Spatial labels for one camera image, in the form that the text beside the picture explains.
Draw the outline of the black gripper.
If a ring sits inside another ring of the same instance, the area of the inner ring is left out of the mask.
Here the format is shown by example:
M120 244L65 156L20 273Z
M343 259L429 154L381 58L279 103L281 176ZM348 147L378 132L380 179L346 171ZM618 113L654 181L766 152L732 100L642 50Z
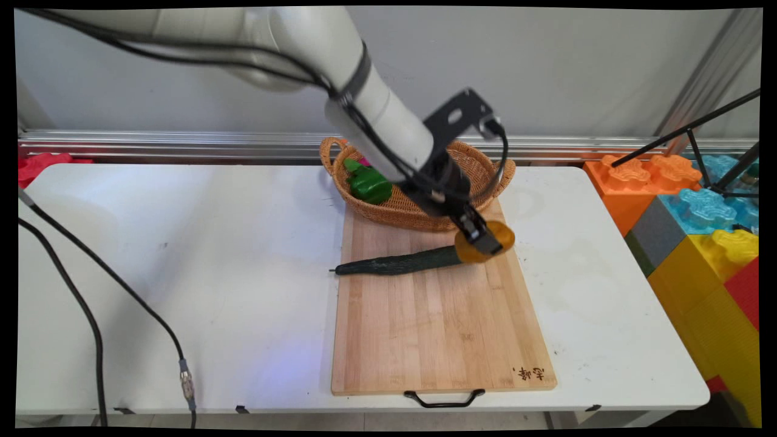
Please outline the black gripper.
M402 183L402 193L431 217L448 218L464 233L464 247L482 255L503 249L503 222L485 221L470 198L471 183L448 152L432 152L418 171Z

